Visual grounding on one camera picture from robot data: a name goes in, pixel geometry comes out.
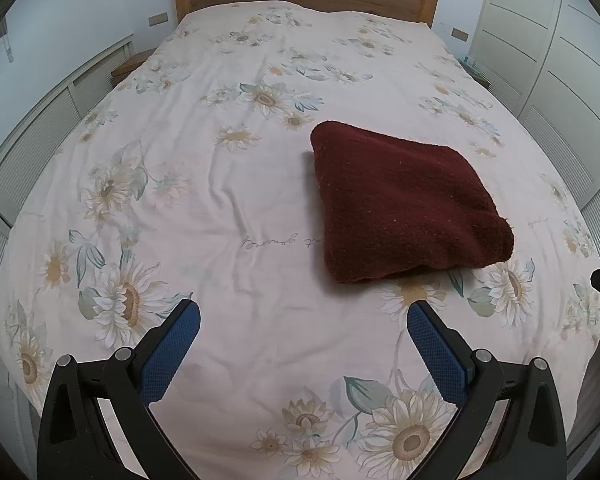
wall outlet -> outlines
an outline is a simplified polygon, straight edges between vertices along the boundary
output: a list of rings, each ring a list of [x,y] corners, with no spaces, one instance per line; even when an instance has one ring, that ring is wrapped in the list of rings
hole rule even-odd
[[[466,41],[469,39],[469,35],[459,28],[454,28],[454,30],[451,31],[451,35],[454,38],[458,38],[460,41]]]
[[[168,22],[169,21],[169,17],[167,16],[166,12],[163,12],[161,14],[156,14],[155,16],[149,16],[149,27],[153,27],[154,25],[157,25],[158,23],[164,23],[164,22]]]

bed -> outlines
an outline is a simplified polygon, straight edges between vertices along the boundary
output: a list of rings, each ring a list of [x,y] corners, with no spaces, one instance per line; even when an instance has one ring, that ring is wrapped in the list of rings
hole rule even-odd
[[[600,258],[540,147],[430,30],[437,0],[175,1],[176,31],[66,138],[11,231],[0,353],[32,404],[62,354],[107,358],[193,298],[202,329],[152,412],[201,478],[404,480],[454,412],[405,334],[425,299],[473,348],[547,359],[568,434]],[[512,259],[336,284],[309,141],[324,120],[458,150]]]

maroon towel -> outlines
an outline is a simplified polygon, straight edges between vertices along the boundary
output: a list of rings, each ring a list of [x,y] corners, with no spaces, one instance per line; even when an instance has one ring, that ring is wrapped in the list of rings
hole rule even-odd
[[[338,282],[511,257],[509,224],[455,150],[334,121],[318,124],[311,144],[324,204],[324,262]]]

bed sheet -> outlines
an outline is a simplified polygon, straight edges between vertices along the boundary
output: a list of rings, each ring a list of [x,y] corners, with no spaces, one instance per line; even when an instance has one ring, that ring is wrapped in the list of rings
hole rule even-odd
[[[336,284],[310,144],[323,120],[458,150],[513,228],[512,259]],[[600,336],[599,266],[555,168],[426,25],[210,7],[40,176],[0,267],[0,352],[42,410],[58,357],[107,358],[191,297],[202,329],[152,412],[202,478],[404,480],[455,410],[405,331],[411,302],[500,360],[547,359],[568,433]]]

white wardrobe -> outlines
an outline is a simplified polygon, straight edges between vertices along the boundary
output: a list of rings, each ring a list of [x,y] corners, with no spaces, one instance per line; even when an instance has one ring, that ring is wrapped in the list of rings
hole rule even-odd
[[[588,0],[485,0],[468,62],[551,159],[600,252],[600,17]]]

